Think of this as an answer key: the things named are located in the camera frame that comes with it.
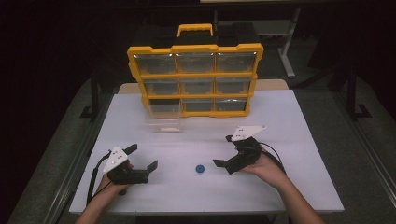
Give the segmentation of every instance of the blue round object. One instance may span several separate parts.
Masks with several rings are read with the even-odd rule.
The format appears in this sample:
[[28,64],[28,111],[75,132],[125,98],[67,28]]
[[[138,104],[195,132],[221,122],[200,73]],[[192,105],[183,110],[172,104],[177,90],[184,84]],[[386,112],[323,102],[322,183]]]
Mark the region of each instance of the blue round object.
[[203,173],[204,170],[205,170],[205,167],[204,167],[203,165],[197,165],[197,167],[195,167],[195,171],[196,171],[198,174]]

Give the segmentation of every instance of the yellow handle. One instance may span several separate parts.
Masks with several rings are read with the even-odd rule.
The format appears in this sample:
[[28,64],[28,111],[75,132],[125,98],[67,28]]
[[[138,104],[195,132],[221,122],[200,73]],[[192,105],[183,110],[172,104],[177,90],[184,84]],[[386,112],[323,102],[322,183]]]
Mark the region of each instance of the yellow handle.
[[203,23],[203,24],[181,24],[181,25],[179,25],[177,37],[180,37],[180,33],[182,31],[203,31],[203,30],[210,31],[210,35],[213,36],[212,24]]

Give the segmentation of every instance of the human arm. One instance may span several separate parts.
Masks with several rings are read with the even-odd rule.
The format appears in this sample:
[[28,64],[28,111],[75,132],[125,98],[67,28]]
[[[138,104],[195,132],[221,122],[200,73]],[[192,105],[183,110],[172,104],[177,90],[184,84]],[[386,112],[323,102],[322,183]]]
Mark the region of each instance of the human arm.
[[103,175],[98,190],[94,197],[78,217],[76,224],[92,224],[97,223],[102,214],[114,203],[119,192],[128,189],[132,185],[115,185],[107,175]]
[[270,158],[261,154],[259,159],[244,169],[276,188],[293,223],[325,223],[291,180]]

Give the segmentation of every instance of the white tabletop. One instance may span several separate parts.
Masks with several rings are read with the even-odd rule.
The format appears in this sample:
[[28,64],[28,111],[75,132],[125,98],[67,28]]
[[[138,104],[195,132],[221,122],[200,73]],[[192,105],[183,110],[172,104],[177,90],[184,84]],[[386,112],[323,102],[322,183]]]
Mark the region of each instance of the white tabletop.
[[[114,96],[70,212],[80,213],[85,208],[96,163],[114,146],[131,144],[138,145],[138,150],[129,155],[135,169],[146,169],[156,160],[158,168],[150,174],[147,184],[128,189],[109,212],[180,215],[285,211],[276,190],[258,177],[246,173],[229,175],[212,161],[227,161],[236,155],[233,143],[228,143],[225,136],[233,134],[240,125],[267,127],[253,137],[277,151],[289,178],[315,210],[344,210],[293,91],[255,91],[247,117],[184,118],[180,133],[150,133],[144,117],[140,94]],[[205,167],[202,174],[195,171],[198,164]],[[95,189],[101,177],[99,173]]]

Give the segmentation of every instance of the white table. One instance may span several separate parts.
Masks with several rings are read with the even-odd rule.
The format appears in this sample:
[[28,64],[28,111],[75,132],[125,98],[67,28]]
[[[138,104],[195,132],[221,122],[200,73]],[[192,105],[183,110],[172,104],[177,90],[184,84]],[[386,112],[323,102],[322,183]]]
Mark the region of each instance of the white table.
[[[290,179],[319,212],[343,211],[339,196],[318,153],[293,91],[255,91],[247,117],[184,118],[181,133],[149,133],[140,94],[117,94],[107,112],[86,171],[70,206],[85,208],[92,169],[114,146],[138,144],[129,158],[135,169],[158,160],[147,184],[133,186],[109,209],[123,215],[263,214],[285,211],[275,189],[254,175],[229,175],[213,159],[228,160],[236,151],[226,135],[238,125],[265,125],[254,137],[272,146]],[[205,171],[195,172],[202,164]],[[96,186],[102,176],[98,175]]]

